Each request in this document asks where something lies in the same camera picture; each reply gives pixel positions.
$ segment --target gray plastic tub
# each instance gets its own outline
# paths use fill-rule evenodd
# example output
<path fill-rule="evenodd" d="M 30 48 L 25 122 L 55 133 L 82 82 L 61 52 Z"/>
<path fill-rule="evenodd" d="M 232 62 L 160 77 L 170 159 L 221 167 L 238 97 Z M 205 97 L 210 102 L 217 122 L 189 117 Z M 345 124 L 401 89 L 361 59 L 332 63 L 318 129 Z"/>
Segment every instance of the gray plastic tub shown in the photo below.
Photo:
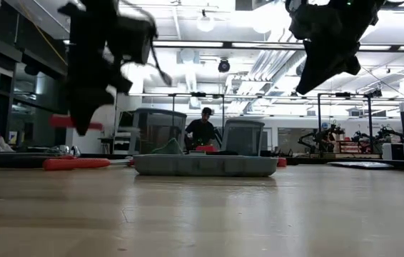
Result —
<path fill-rule="evenodd" d="M 277 158 L 143 154 L 133 157 L 136 170 L 148 176 L 264 177 L 275 173 Z"/>

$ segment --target wooden floor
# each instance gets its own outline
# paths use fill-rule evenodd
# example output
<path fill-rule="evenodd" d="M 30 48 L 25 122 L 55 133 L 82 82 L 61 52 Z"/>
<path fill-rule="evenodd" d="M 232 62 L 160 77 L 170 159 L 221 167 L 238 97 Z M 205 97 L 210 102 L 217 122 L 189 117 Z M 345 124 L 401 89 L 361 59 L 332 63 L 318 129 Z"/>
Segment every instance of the wooden floor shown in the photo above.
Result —
<path fill-rule="evenodd" d="M 404 173 L 0 171 L 0 256 L 404 257 Z"/>

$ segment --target man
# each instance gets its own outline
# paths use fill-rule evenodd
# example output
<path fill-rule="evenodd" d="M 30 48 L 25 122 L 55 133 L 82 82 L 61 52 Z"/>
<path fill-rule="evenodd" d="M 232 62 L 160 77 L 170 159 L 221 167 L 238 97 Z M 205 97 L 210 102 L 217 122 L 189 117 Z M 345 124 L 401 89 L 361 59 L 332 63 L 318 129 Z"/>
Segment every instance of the man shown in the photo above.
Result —
<path fill-rule="evenodd" d="M 215 139 L 215 128 L 213 127 L 213 124 L 208 121 L 210 115 L 211 109 L 205 107 L 202 110 L 202 119 L 196 119 L 186 127 L 186 134 L 193 134 L 192 148 L 195 146 L 210 145 L 211 140 Z"/>

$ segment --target dark shirt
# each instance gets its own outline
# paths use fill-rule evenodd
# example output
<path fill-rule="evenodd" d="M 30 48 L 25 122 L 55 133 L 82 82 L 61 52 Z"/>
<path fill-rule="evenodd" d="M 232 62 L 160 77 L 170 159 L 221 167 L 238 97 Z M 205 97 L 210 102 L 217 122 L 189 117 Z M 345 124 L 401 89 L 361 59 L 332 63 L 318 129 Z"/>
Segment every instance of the dark shirt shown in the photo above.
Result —
<path fill-rule="evenodd" d="M 186 132 L 193 134 L 193 140 L 206 144 L 210 139 L 215 139 L 215 128 L 209 121 L 202 122 L 201 119 L 194 120 L 186 127 Z"/>

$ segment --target chair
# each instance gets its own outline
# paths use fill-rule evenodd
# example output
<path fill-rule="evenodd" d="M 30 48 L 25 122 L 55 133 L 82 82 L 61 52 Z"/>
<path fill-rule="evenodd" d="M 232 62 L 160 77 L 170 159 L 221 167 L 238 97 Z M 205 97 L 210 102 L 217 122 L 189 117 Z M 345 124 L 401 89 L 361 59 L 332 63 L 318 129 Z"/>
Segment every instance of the chair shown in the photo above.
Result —
<path fill-rule="evenodd" d="M 242 156 L 260 156 L 264 123 L 229 119 L 223 133 L 222 151 L 234 151 Z"/>
<path fill-rule="evenodd" d="M 140 132 L 131 132 L 129 154 L 148 154 L 165 146 L 175 138 L 184 145 L 186 114 L 161 109 L 139 108 L 133 116 L 133 126 Z"/>

